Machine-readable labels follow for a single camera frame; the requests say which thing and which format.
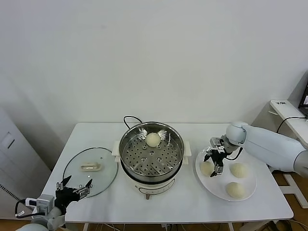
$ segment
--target robotic arm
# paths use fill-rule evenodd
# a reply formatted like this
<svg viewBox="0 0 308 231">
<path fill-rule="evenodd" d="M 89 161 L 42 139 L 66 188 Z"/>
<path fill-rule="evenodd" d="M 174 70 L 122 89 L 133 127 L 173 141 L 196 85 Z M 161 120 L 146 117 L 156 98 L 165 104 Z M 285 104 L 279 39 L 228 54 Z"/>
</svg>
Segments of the robotic arm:
<svg viewBox="0 0 308 231">
<path fill-rule="evenodd" d="M 68 188 L 66 184 L 72 176 L 69 176 L 61 183 L 57 183 L 56 199 L 52 195 L 42 194 L 38 199 L 27 198 L 18 201 L 15 207 L 17 218 L 32 217 L 31 224 L 27 224 L 17 231 L 54 231 L 58 227 L 65 226 L 66 208 L 72 201 L 79 201 L 90 193 L 92 180 L 84 187 L 79 189 Z M 37 213 L 23 215 L 24 211 L 17 213 L 18 204 L 23 203 L 26 206 L 36 207 Z"/>
<path fill-rule="evenodd" d="M 215 165 L 211 177 L 222 173 L 223 159 L 239 147 L 277 170 L 308 177 L 308 151 L 300 142 L 284 135 L 236 122 L 227 127 L 226 135 L 212 138 L 210 143 L 205 161 L 211 157 Z"/>
</svg>

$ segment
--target glass lid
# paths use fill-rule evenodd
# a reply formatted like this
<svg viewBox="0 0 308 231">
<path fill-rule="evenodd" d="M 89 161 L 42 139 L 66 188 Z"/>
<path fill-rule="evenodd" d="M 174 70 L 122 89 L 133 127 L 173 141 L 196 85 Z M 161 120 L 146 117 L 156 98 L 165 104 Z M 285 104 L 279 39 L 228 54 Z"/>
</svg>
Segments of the glass lid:
<svg viewBox="0 0 308 231">
<path fill-rule="evenodd" d="M 105 191 L 113 182 L 117 173 L 117 162 L 106 148 L 88 148 L 78 153 L 68 162 L 63 173 L 63 179 L 71 176 L 67 187 L 82 188 L 90 179 L 92 187 L 87 197 L 95 196 Z"/>
</svg>

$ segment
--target white wall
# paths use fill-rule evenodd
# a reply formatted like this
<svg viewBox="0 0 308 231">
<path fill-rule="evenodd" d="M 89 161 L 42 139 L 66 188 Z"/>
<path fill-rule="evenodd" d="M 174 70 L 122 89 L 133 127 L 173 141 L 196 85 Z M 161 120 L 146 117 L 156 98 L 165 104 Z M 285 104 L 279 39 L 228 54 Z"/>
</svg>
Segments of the white wall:
<svg viewBox="0 0 308 231">
<path fill-rule="evenodd" d="M 79 121 L 254 121 L 308 64 L 306 0 L 0 2 L 0 106 L 53 166 Z"/>
</svg>

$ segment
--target black cable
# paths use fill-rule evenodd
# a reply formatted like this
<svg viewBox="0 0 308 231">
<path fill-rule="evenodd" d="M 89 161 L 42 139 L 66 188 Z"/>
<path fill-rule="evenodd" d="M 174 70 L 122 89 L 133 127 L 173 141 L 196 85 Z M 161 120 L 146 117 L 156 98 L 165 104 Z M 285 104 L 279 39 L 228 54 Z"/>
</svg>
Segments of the black cable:
<svg viewBox="0 0 308 231">
<path fill-rule="evenodd" d="M 266 228 L 268 228 L 269 231 L 274 231 L 269 224 L 266 224 Z"/>
<path fill-rule="evenodd" d="M 138 120 L 140 123 L 142 123 L 142 121 L 139 118 L 137 118 L 135 116 L 131 116 L 131 115 L 129 115 L 129 116 L 126 115 L 126 116 L 124 116 L 123 121 L 124 121 L 126 127 L 128 127 L 129 129 L 130 129 L 130 127 L 128 126 L 128 124 L 126 123 L 126 120 L 125 120 L 126 118 L 134 118 L 134 119 Z"/>
<path fill-rule="evenodd" d="M 293 231 L 293 228 L 292 228 L 291 223 L 290 223 L 288 220 L 285 220 L 285 222 L 288 224 L 289 231 Z"/>
<path fill-rule="evenodd" d="M 308 118 L 307 118 L 307 117 L 298 117 L 298 116 L 288 117 L 288 118 L 284 119 L 284 120 L 281 122 L 281 124 L 279 125 L 279 127 L 278 127 L 276 133 L 279 132 L 280 127 L 282 126 L 282 124 L 283 124 L 287 119 L 308 119 Z"/>
<path fill-rule="evenodd" d="M 239 157 L 239 155 L 241 154 L 242 150 L 243 150 L 243 148 L 240 148 L 240 150 L 239 150 L 239 152 L 238 152 L 238 154 L 236 155 L 235 158 L 229 159 L 229 158 L 226 157 L 226 159 L 227 159 L 227 160 L 236 160 L 236 159 Z"/>
<path fill-rule="evenodd" d="M 15 205 L 15 214 L 18 214 L 18 204 L 19 203 L 22 203 L 22 204 L 25 204 L 26 203 L 26 200 L 23 199 L 23 200 L 19 200 L 17 201 L 16 205 Z M 21 219 L 21 218 L 28 218 L 28 217 L 31 217 L 31 216 L 36 216 L 36 215 L 45 215 L 45 213 L 31 213 L 31 214 L 26 214 L 26 215 L 23 215 L 23 216 L 16 216 L 16 218 L 18 219 Z"/>
</svg>

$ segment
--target floor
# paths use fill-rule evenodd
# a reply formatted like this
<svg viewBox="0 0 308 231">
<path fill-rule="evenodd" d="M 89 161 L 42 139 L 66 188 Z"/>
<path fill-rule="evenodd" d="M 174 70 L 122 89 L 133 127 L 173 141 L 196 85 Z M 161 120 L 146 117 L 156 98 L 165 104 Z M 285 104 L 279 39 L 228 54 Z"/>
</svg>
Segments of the floor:
<svg viewBox="0 0 308 231">
<path fill-rule="evenodd" d="M 286 186 L 288 185 L 285 181 L 282 173 L 277 172 L 273 173 L 274 178 L 276 179 L 278 185 Z M 297 185 L 301 189 L 303 195 L 308 200 L 308 179 L 302 178 L 296 173 L 291 174 Z M 289 205 L 291 206 L 294 212 L 294 219 L 302 222 L 305 225 L 308 225 L 308 209 L 302 209 L 300 204 L 297 202 L 294 195 L 285 195 Z M 25 224 L 28 224 L 29 221 L 22 220 L 0 220 L 0 231 L 15 231 L 18 228 L 22 227 Z M 243 223 L 234 223 L 233 227 L 235 231 L 243 225 Z M 291 222 L 293 231 L 305 231 L 303 227 L 301 227 L 297 223 Z M 229 231 L 228 224 L 206 224 L 206 227 L 203 224 L 185 224 L 183 225 L 173 225 L 168 228 L 168 231 Z M 122 224 L 115 224 L 115 227 L 120 231 L 123 231 Z M 277 225 L 279 231 L 289 231 L 282 223 Z M 75 231 L 82 231 L 83 224 L 76 224 Z M 143 224 L 128 224 L 125 225 L 125 231 L 164 231 L 166 229 L 162 228 L 160 224 L 153 225 L 143 225 Z M 113 228 L 110 228 L 106 225 L 102 224 L 90 224 L 89 231 L 113 231 Z M 275 231 L 270 227 L 262 227 L 260 231 Z"/>
</svg>

